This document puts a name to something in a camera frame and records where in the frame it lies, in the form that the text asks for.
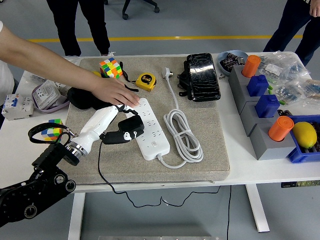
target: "yellow lemon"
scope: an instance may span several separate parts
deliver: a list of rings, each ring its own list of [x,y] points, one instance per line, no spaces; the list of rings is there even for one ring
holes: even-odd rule
[[[301,147],[310,149],[315,145],[317,141],[317,132],[309,122],[297,122],[294,124],[292,131],[297,143]]]

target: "orange cup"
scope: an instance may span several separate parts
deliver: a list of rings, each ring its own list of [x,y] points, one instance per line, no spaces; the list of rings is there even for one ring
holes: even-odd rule
[[[246,78],[251,78],[252,76],[256,75],[260,62],[260,57],[256,55],[248,56],[248,59],[246,60],[242,70],[242,75]]]
[[[281,142],[283,139],[285,139],[294,125],[295,123],[290,117],[280,116],[269,129],[268,135],[272,140]]]

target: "human arm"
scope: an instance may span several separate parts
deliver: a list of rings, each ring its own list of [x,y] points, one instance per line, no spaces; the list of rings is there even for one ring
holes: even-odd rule
[[[98,77],[53,51],[14,35],[5,26],[0,32],[0,60],[54,82],[90,91],[104,102],[138,105],[139,97],[121,81]]]
[[[320,0],[311,0],[310,15],[320,17]]]

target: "white sneaker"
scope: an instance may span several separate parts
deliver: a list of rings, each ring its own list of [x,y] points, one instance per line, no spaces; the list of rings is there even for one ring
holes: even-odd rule
[[[107,56],[114,57],[115,53],[116,53],[115,51],[109,51]]]
[[[100,54],[101,56],[108,56],[108,57],[114,57],[116,52],[115,51],[109,51],[108,54]]]

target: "yellow floor line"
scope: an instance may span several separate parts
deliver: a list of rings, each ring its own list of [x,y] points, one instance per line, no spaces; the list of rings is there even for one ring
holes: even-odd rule
[[[236,40],[236,39],[270,39],[271,35],[222,35],[222,36],[129,36],[109,37],[114,41],[163,41],[163,40]],[[293,38],[301,39],[302,35],[295,35]],[[78,42],[92,42],[92,37],[77,38]],[[29,39],[33,43],[57,43],[59,38]]]

